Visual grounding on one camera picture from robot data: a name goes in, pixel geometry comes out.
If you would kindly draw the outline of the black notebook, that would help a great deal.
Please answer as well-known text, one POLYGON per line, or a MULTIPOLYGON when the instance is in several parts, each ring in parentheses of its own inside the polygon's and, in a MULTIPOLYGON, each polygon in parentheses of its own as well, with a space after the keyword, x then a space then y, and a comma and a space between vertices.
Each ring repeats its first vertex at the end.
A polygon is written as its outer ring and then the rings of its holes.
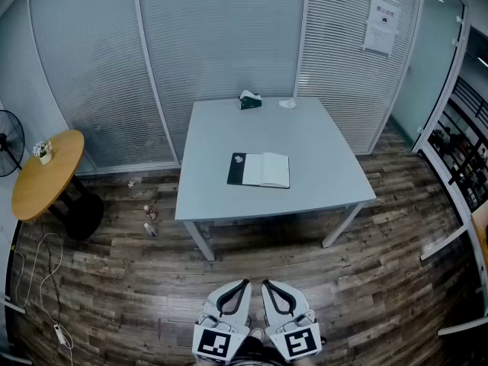
POLYGON ((232 154, 227 184, 289 189, 289 157, 272 152, 235 152, 232 154))

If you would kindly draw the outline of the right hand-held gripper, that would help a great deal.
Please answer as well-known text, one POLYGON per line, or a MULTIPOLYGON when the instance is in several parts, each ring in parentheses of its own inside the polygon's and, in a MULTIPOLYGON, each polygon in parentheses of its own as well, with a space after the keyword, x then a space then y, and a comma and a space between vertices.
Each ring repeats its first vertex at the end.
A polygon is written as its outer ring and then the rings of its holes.
POLYGON ((264 280, 262 300, 267 319, 297 316, 286 323, 266 328, 265 333, 286 362, 310 357, 321 352, 323 344, 319 323, 302 291, 280 281, 264 280), (287 309, 278 304, 278 296, 287 309))

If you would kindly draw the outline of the white furniture leg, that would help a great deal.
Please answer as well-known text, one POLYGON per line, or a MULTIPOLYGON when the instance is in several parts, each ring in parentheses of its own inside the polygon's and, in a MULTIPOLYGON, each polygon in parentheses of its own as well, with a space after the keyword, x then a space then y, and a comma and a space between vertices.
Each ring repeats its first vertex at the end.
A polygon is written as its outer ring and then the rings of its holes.
POLYGON ((0 294, 0 304, 6 306, 8 308, 11 308, 11 309, 13 309, 19 313, 25 314, 25 309, 15 305, 14 303, 12 303, 11 298, 5 294, 0 294))
POLYGON ((9 360, 9 361, 16 362, 16 363, 19 363, 19 364, 24 364, 24 365, 27 365, 27 366, 32 366, 33 365, 32 361, 29 360, 29 359, 19 358, 19 357, 10 355, 10 354, 5 353, 5 352, 0 352, 0 357, 4 358, 6 360, 9 360))

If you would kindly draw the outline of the person's dark clothing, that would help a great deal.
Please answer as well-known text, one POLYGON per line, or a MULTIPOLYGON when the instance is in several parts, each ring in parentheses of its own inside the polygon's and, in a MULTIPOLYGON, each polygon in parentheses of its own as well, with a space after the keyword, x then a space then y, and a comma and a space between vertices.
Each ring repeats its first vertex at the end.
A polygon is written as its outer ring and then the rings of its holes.
POLYGON ((230 366, 290 366, 276 348, 264 344, 264 336, 262 329, 252 330, 230 366))

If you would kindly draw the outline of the black display shelf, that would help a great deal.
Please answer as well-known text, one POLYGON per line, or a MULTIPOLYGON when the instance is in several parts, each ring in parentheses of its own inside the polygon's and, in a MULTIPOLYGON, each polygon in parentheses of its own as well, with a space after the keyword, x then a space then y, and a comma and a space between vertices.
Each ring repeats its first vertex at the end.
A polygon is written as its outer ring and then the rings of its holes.
POLYGON ((459 187, 471 211, 488 201, 488 102, 462 78, 429 143, 448 169, 448 183, 459 187))

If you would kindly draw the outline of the white paper notice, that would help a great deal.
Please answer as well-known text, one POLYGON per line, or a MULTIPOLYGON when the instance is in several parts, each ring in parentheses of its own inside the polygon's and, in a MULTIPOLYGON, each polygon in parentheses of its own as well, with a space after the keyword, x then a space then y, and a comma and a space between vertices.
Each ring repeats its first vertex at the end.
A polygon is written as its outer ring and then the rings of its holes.
POLYGON ((370 0, 362 49, 389 58, 393 52, 401 8, 395 0, 370 0))

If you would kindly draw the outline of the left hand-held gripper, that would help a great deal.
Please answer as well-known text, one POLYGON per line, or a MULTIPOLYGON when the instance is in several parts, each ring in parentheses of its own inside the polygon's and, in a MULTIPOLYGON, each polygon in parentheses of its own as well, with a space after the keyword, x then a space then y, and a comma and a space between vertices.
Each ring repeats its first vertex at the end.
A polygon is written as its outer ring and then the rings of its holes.
POLYGON ((194 325, 192 354, 197 360, 230 365, 250 332, 251 296, 252 285, 246 279, 231 281, 209 294, 194 325), (236 302, 230 310, 226 305, 233 298, 236 302), (222 316, 245 320, 240 323, 222 316))

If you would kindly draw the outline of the dark green tissue box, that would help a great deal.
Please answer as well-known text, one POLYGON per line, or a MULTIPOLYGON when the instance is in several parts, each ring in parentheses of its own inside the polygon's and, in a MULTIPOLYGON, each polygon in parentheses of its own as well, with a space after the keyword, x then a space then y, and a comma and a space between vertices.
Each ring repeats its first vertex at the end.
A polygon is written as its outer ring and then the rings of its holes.
POLYGON ((253 108, 260 108, 262 106, 262 97, 258 94, 252 93, 249 90, 244 90, 239 96, 239 109, 248 110, 253 108))

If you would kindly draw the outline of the grey table leg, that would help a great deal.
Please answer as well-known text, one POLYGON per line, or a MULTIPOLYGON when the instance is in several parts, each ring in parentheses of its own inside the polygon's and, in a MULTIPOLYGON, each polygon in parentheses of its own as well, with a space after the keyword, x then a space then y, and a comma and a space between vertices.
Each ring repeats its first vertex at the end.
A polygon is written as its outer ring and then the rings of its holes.
POLYGON ((341 235, 341 233, 348 227, 350 222, 356 217, 358 212, 362 209, 364 203, 358 203, 350 205, 346 208, 344 214, 342 215, 341 220, 338 222, 337 227, 331 231, 327 237, 322 241, 322 247, 328 248, 330 247, 336 239, 341 235))
POLYGON ((184 226, 191 235, 192 239, 197 244, 198 248, 209 262, 215 261, 214 251, 204 238, 203 233, 199 225, 193 221, 185 221, 184 226))

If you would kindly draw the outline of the black standing fan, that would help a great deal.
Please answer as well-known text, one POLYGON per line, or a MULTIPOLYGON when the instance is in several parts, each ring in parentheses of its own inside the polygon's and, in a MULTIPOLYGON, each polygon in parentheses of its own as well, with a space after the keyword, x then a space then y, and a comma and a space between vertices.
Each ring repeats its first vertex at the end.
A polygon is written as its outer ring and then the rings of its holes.
POLYGON ((25 136, 19 119, 10 111, 0 110, 0 177, 22 170, 25 136))

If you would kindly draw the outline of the round wooden table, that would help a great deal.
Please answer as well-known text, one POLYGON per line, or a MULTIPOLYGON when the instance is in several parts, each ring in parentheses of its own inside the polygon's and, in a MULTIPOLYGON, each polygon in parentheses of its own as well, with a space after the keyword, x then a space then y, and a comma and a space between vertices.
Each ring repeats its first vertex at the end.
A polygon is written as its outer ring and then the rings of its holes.
POLYGON ((50 141, 52 159, 43 165, 31 156, 20 171, 12 193, 12 212, 25 222, 49 211, 71 239, 88 239, 101 223, 104 204, 75 176, 84 154, 84 136, 78 130, 67 130, 50 141))

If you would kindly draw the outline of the small potted white flowers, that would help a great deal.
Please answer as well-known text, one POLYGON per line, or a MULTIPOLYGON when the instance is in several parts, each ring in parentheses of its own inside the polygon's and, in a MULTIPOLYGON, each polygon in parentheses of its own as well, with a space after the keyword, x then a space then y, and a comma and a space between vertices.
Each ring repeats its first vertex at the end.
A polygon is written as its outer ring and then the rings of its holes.
POLYGON ((34 145, 33 154, 42 165, 48 164, 52 160, 52 144, 49 140, 40 141, 34 145))

